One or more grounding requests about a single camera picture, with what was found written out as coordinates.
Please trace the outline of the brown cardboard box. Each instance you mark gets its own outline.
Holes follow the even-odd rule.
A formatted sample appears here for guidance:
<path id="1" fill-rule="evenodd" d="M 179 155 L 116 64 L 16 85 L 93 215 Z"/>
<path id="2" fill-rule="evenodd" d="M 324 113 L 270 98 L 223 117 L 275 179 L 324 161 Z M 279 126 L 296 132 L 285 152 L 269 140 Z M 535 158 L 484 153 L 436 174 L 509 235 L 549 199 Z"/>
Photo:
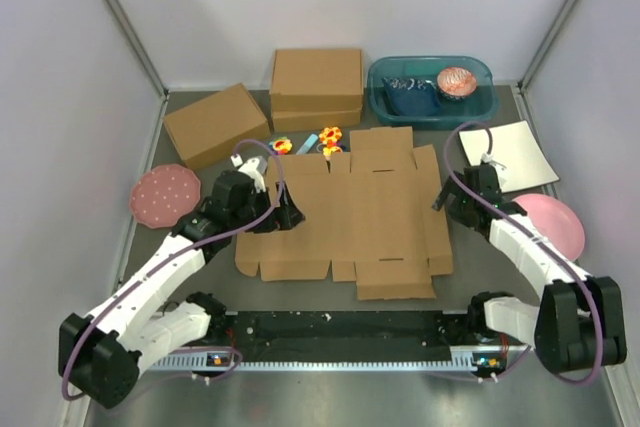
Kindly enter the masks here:
<path id="1" fill-rule="evenodd" d="M 235 264 L 263 281 L 353 282 L 360 300 L 432 298 L 432 279 L 454 269 L 433 145 L 409 127 L 353 130 L 349 149 L 285 155 L 266 170 L 269 193 L 284 179 L 305 219 L 288 231 L 243 233 Z"/>

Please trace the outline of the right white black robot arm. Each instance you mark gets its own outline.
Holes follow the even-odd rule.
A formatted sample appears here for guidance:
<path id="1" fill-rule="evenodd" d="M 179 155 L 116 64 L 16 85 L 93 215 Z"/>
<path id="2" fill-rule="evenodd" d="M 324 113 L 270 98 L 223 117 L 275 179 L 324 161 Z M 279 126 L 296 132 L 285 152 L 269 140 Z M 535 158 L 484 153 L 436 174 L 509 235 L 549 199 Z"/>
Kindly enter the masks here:
<path id="1" fill-rule="evenodd" d="M 467 331 L 487 343 L 500 333 L 531 347 L 554 375 L 596 371 L 627 359 L 622 295 L 610 277 L 596 277 L 562 255 L 526 210 L 504 198 L 488 164 L 450 172 L 433 209 L 479 233 L 513 264 L 535 291 L 529 305 L 506 292 L 475 295 Z"/>

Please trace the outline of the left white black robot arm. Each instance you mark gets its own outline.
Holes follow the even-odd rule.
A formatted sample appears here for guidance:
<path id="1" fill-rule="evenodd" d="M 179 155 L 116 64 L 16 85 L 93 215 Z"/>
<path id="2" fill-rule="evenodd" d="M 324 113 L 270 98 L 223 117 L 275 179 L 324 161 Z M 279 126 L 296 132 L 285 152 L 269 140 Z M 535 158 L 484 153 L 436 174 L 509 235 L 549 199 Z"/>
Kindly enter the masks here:
<path id="1" fill-rule="evenodd" d="M 286 182 L 271 194 L 263 174 L 243 166 L 223 172 L 210 196 L 182 216 L 152 257 L 108 300 L 89 313 L 70 314 L 59 329 L 61 393 L 69 389 L 102 407 L 119 405 L 157 361 L 201 339 L 216 343 L 227 321 L 216 300 L 196 293 L 155 318 L 170 295 L 240 233 L 291 230 L 304 219 Z"/>

